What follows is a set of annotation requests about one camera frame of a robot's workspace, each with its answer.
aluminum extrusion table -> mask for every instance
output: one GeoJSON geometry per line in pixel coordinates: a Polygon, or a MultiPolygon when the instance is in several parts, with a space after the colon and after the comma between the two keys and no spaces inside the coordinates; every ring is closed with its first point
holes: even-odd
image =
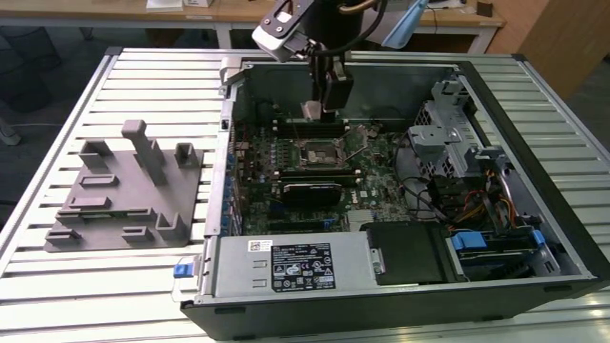
{"type": "MultiPolygon", "coordinates": [[[[213,342],[173,300],[173,267],[202,252],[223,98],[226,56],[257,51],[110,49],[0,234],[3,342],[213,342]],[[122,123],[144,119],[162,149],[190,141],[205,149],[193,243],[183,248],[63,252],[43,250],[46,234],[82,166],[87,138],[131,149],[122,123]]],[[[610,257],[610,154],[526,61],[512,56],[355,52],[354,59],[470,60],[610,257]]],[[[482,122],[492,142],[492,127],[482,122]]],[[[182,282],[182,292],[195,293],[182,282]]],[[[514,319],[271,339],[271,342],[608,342],[606,292],[546,304],[514,319]]]]}

blue latch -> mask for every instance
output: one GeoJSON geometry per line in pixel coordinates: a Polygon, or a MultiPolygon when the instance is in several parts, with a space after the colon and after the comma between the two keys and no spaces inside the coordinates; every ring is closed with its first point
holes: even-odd
{"type": "Polygon", "coordinates": [[[542,247],[546,243],[545,236],[542,236],[541,230],[532,231],[532,236],[534,237],[538,247],[542,247]]]}
{"type": "Polygon", "coordinates": [[[187,264],[177,264],[174,266],[174,278],[175,279],[185,279],[186,277],[194,277],[193,275],[193,262],[187,264]]]}
{"type": "Polygon", "coordinates": [[[481,249],[488,247],[484,235],[477,231],[457,233],[455,236],[451,237],[451,243],[454,244],[455,251],[463,249],[481,249]]]}

power supply label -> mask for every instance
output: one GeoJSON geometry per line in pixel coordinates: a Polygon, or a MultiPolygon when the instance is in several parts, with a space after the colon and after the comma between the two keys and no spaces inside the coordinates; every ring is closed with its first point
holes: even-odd
{"type": "Polygon", "coordinates": [[[330,243],[274,245],[271,259],[274,291],[297,292],[335,288],[330,243]]]}

wooden table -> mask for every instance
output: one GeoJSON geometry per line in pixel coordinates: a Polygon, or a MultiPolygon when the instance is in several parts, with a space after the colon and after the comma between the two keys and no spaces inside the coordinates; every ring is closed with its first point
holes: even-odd
{"type": "MultiPolygon", "coordinates": [[[[215,0],[209,8],[186,6],[181,12],[147,13],[146,0],[0,0],[0,25],[214,29],[219,46],[230,49],[233,29],[254,29],[274,0],[215,0]]],[[[500,16],[486,18],[461,9],[425,13],[417,33],[477,36],[470,52],[485,53],[500,16]]]]}

blue connector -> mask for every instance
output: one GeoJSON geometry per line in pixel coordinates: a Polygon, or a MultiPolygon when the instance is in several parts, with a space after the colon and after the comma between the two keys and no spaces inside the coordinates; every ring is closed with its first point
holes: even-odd
{"type": "Polygon", "coordinates": [[[331,228],[331,224],[335,221],[335,219],[325,219],[325,230],[329,230],[331,228]]]}

